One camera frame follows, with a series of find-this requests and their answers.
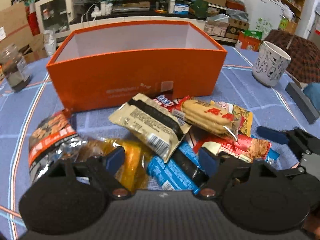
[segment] glass jar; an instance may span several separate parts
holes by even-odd
[[[30,83],[31,76],[26,71],[27,63],[16,45],[11,44],[0,53],[0,63],[4,76],[14,92],[22,90]]]

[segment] ceramic mug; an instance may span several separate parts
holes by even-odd
[[[252,75],[261,84],[273,87],[281,78],[291,61],[290,56],[278,46],[264,41],[259,56],[252,68]]]

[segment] open box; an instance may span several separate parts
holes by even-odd
[[[136,21],[73,31],[47,69],[71,112],[119,106],[137,93],[210,95],[227,51],[189,22]]]

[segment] white cable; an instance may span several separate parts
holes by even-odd
[[[85,16],[85,14],[83,14],[82,16],[81,16],[81,24],[82,24],[82,28],[84,28],[84,26],[83,26],[83,17]]]
[[[89,24],[89,19],[88,19],[88,12],[89,12],[89,10],[91,9],[92,6],[98,6],[98,5],[97,5],[96,3],[93,4],[93,5],[91,5],[91,6],[89,7],[89,9],[87,10],[86,14],[85,14],[85,17],[87,18],[87,22],[88,22],[89,27],[90,27],[90,24]]]
[[[92,22],[94,22],[94,20],[96,19],[96,15],[94,16],[94,18],[93,18],[93,20],[92,20]],[[89,22],[88,22],[88,24],[89,24]],[[90,24],[89,24],[89,27],[90,27]]]

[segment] umbrella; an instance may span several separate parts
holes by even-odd
[[[265,41],[275,44],[291,57],[287,71],[299,82],[320,82],[320,51],[313,42],[278,30],[272,30]]]

